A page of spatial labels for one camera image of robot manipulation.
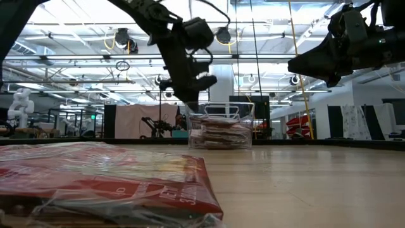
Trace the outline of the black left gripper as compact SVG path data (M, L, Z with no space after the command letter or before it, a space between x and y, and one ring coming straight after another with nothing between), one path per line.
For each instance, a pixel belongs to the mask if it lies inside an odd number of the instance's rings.
M187 57L186 48L198 48L200 43L201 36L196 31L156 31L156 44L170 76L170 79L159 83L159 88L165 91L171 87L174 95L194 112L199 110L199 91L192 87L196 83L196 75Z

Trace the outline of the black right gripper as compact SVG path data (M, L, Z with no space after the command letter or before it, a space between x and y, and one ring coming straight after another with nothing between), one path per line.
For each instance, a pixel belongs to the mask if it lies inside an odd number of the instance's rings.
M387 61L387 39L369 37L363 41L351 42L345 38L341 42L340 59L337 55L335 41L327 35L318 46L288 61L288 71L323 80L327 87L335 87L341 76L349 75L355 70L381 68Z

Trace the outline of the long ceiling light strip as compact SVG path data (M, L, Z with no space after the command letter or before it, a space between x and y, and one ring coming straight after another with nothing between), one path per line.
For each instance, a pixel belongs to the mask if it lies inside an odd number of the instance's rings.
M197 60L290 60L294 54L195 54ZM5 60L29 61L29 60L162 60L160 54L113 54L113 55L21 55L6 56Z
M83 91L34 91L33 93L46 93L46 94L79 94L79 93L146 93L146 92L161 92L159 90L115 90L115 91L109 91L109 90L83 90ZM239 92L252 92L252 93L259 93L259 90L239 90ZM289 94L289 93L298 93L302 91L294 91L294 90L262 90L262 93L283 93L283 94ZM332 92L332 90L305 90L304 92L308 93L329 93Z

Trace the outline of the white pillar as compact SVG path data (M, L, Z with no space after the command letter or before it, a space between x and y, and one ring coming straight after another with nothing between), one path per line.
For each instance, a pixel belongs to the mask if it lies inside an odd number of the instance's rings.
M216 76L217 83L209 88L209 100L227 102L234 93L234 71L232 65L211 65L210 74Z

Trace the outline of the clear plastic basket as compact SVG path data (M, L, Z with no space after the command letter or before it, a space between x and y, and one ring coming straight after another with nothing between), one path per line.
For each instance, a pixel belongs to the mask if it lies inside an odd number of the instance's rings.
M200 123L191 122L189 118L192 115L207 115L211 117L225 117L239 119L240 122L237 124L245 125L252 130L252 133L244 134L251 136L250 141L239 141L235 143L247 143L252 145L252 135L254 126L254 104L245 102L207 102L199 103L199 110L197 112L192 111L188 106L186 109L186 120L187 120L187 130L188 130L188 142L189 141L203 141L198 139L191 139L189 136L192 131L201 131Z

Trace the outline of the beige cloth partition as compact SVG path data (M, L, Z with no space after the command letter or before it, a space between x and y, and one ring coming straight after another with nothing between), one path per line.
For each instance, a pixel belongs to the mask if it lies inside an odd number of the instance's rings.
M172 104L117 106L115 118L116 139L140 139L141 136L151 137L152 128L148 126L142 117L158 121L159 118L174 126L178 106Z

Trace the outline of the black upright panel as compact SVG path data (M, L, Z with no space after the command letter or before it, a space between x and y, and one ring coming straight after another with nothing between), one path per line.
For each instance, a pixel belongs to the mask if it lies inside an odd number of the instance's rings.
M364 105L362 107L364 112L364 117L370 131L370 136L372 140L384 141L384 135L381 130L380 124L378 122L377 114L375 112L374 106Z
M330 127L330 137L338 138L343 137L343 118L341 107L327 106L328 108L328 121Z

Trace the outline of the white patterned cloth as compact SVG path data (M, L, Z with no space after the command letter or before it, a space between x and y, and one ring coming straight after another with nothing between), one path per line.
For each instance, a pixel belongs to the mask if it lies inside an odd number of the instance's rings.
M360 128L362 121L360 109L348 104L341 107L343 119L343 136L351 139L362 139L363 131Z

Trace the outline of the black cabinet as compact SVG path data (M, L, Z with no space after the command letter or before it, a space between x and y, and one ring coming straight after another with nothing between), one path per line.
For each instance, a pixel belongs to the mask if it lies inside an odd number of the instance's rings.
M253 138L269 139L272 128L270 127L270 100L266 96L229 96L229 101L254 104Z

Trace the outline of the narrow black panel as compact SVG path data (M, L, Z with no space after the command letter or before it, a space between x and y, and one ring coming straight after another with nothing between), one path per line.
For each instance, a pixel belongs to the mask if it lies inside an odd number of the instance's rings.
M115 138L115 118L116 105L109 104L104 106L104 138Z

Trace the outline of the plain white cloth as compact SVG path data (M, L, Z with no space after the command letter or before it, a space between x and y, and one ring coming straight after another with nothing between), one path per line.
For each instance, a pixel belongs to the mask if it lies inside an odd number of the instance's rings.
M378 124L382 130L384 138L387 140L389 134L395 131L396 121L394 107L391 103L384 103L375 107Z

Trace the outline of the dark monitor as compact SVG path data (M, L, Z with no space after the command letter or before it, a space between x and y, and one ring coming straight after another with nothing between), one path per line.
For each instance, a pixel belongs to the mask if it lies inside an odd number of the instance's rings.
M382 99L382 102L392 104L396 124L405 125L405 99Z

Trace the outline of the wooden workbench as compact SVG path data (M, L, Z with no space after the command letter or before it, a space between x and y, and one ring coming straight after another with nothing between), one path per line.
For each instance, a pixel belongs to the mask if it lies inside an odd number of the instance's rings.
M6 128L0 128L0 137L8 137L10 139L47 139L59 137L59 130L16 128L13 132L10 132Z

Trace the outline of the white humanoid robot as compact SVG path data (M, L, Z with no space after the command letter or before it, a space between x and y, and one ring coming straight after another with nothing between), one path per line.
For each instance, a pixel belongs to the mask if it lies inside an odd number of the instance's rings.
M29 99L30 89L18 89L13 95L13 102L8 109L7 122L12 127L26 128L28 114L34 112L35 104Z

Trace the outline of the black aluminium table frame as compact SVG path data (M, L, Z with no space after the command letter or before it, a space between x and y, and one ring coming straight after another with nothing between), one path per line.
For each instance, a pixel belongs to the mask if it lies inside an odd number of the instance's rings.
M108 138L53 138L53 139L0 139L0 146L11 144L49 144L49 143L74 143L74 142L104 142L108 144L141 144L141 145L188 145L187 139L108 139ZM277 139L264 140L254 139L253 146L341 146L350 148L381 149L392 151L405 151L405 141L355 141L348 139Z

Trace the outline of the black frame workstation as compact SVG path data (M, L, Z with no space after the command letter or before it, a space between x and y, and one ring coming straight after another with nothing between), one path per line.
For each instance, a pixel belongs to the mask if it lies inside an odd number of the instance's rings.
M48 121L53 120L54 129L60 137L100 138L104 136L104 113L81 108L50 109Z

